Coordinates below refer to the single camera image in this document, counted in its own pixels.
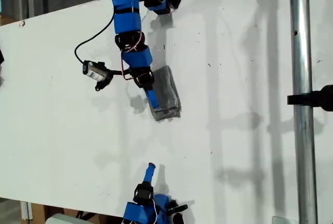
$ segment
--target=gray cloth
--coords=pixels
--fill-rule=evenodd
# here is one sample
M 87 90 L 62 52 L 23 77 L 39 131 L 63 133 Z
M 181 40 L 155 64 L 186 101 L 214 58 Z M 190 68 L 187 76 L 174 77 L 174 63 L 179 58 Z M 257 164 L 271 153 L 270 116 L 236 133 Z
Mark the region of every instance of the gray cloth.
M 164 66 L 154 73 L 155 91 L 160 108 L 154 109 L 150 104 L 150 110 L 156 121 L 181 116 L 182 105 L 173 80 L 169 66 Z

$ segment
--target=silver metal pole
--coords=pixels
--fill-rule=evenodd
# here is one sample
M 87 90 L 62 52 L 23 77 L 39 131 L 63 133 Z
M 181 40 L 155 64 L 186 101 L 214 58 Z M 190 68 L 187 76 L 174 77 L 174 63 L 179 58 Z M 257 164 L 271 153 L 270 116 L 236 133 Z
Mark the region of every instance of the silver metal pole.
M 295 95 L 312 91 L 309 0 L 290 0 L 292 71 Z M 298 206 L 300 224 L 317 224 L 313 109 L 294 106 Z

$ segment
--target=robotic arm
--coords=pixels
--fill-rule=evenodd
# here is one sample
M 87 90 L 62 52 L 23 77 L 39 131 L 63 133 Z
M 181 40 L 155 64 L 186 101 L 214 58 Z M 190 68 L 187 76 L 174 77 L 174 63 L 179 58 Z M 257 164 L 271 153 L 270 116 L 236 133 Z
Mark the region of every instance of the robotic arm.
M 136 222 L 137 224 L 169 224 L 172 217 L 173 224 L 184 224 L 182 211 L 187 205 L 178 206 L 175 200 L 169 196 L 155 194 L 151 186 L 155 165 L 149 163 L 144 180 L 134 191 L 132 202 L 126 205 L 123 222 L 125 224 Z
M 159 108 L 159 102 L 152 87 L 154 83 L 150 68 L 152 55 L 145 44 L 145 35 L 142 32 L 139 13 L 141 1 L 144 1 L 144 5 L 158 15 L 169 14 L 170 8 L 177 9 L 181 2 L 181 0 L 112 0 L 114 7 L 112 19 L 114 19 L 114 29 L 117 34 L 115 42 L 121 51 L 122 70 L 109 70 L 102 62 L 84 61 L 82 62 L 83 73 L 97 81 L 96 91 L 105 88 L 114 75 L 123 75 L 125 80 L 133 79 L 139 88 L 144 89 L 152 107 Z M 129 69 L 124 70 L 123 61 L 129 65 Z

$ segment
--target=white table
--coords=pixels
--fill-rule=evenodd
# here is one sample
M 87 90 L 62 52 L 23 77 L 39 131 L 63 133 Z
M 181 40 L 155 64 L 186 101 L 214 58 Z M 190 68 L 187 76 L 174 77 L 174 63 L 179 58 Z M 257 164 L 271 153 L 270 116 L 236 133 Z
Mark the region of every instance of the white table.
M 155 191 L 188 203 L 189 224 L 297 219 L 289 13 L 289 0 L 183 0 L 173 23 L 149 12 L 153 66 L 172 68 L 183 105 L 161 123 L 133 82 L 96 92 L 74 56 L 111 0 L 1 27 L 0 197 L 122 216 L 153 162 Z M 311 0 L 314 89 L 333 82 L 332 16 Z M 79 55 L 119 69 L 113 26 Z M 315 110 L 320 223 L 333 221 L 330 123 Z

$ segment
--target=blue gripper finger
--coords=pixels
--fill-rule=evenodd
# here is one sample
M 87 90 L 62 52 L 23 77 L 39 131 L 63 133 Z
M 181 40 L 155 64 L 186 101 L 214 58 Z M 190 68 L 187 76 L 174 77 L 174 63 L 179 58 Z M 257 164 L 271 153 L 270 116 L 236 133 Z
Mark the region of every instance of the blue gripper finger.
M 151 180 L 152 180 L 152 176 L 154 175 L 155 168 L 156 168 L 156 166 L 153 163 L 148 164 L 148 168 L 146 169 L 144 181 L 147 181 L 151 184 Z
M 154 92 L 154 90 L 147 90 L 146 91 L 146 95 L 152 105 L 153 108 L 159 108 L 159 104 L 158 104 L 158 100 L 157 100 L 157 97 L 156 97 L 156 94 Z

